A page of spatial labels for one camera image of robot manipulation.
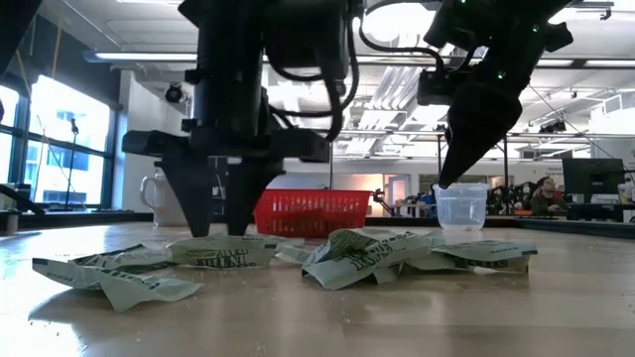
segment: ceiling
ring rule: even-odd
[[[197,30],[179,14],[175,6],[151,4],[155,0],[145,0],[146,3],[120,1],[122,0],[45,0],[42,14],[54,23],[62,24],[66,31],[99,51],[195,52]],[[616,6],[613,16],[607,21],[599,20],[604,12],[601,9],[577,11],[576,17],[565,19],[575,42],[549,54],[550,58],[635,59],[635,37],[632,36],[635,33],[635,1],[612,1]],[[377,0],[367,1],[369,5],[375,2]],[[402,34],[392,44],[404,39]],[[376,54],[359,40],[356,41],[356,48],[360,55]],[[136,69],[138,80],[162,96],[169,82],[183,78],[183,71],[192,68],[193,64],[146,63],[129,67]],[[346,113],[349,128],[377,129],[378,126],[388,126],[402,130],[432,130],[440,121],[443,122],[444,116],[440,114],[439,108],[417,108],[416,103],[413,103],[417,84],[415,79],[419,72],[416,67],[363,65],[360,68],[361,85],[357,100]],[[274,105],[288,106],[291,100],[292,106],[295,103],[303,110],[328,107],[321,83],[306,87],[298,87],[299,84],[296,84],[290,89],[291,84],[285,83],[273,70],[269,70],[267,76],[265,84],[270,86],[270,91],[277,90],[281,93],[278,98],[272,95]],[[531,85],[539,94],[528,88],[521,95],[525,109],[514,131],[537,131],[541,121],[549,119],[553,112],[552,107],[566,111],[576,126],[585,129],[590,107],[601,103],[601,99],[614,96],[619,90],[635,88],[635,70],[540,69],[535,71]],[[297,94],[290,99],[289,96],[294,94],[288,93]],[[329,119],[298,120],[297,124],[325,128]],[[350,142],[366,139],[343,138],[341,141],[338,151],[341,154],[350,154],[350,150],[346,151]],[[368,151],[375,151],[379,144],[383,144],[381,140],[372,140],[372,143],[366,143],[365,146]]]

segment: microphone stand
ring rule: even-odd
[[[73,134],[72,137],[72,149],[70,150],[70,168],[68,171],[68,186],[66,187],[66,202],[63,205],[63,210],[68,211],[68,198],[70,196],[70,178],[72,178],[72,165],[75,161],[75,143],[77,141],[77,134],[79,134],[79,128],[75,125],[75,119],[70,119],[70,130]]]

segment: red basket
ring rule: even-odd
[[[340,228],[364,226],[370,191],[267,189],[254,215],[258,232],[283,237],[326,238]]]

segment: table surface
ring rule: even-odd
[[[485,229],[451,241],[536,243],[539,255],[529,275],[416,274],[337,292],[278,261],[260,270],[169,268],[155,275],[205,288],[125,313],[114,312],[101,293],[69,290],[31,268],[33,257],[67,260],[186,238],[184,229],[148,223],[0,238],[0,356],[577,357],[635,351],[635,245],[618,239]]]

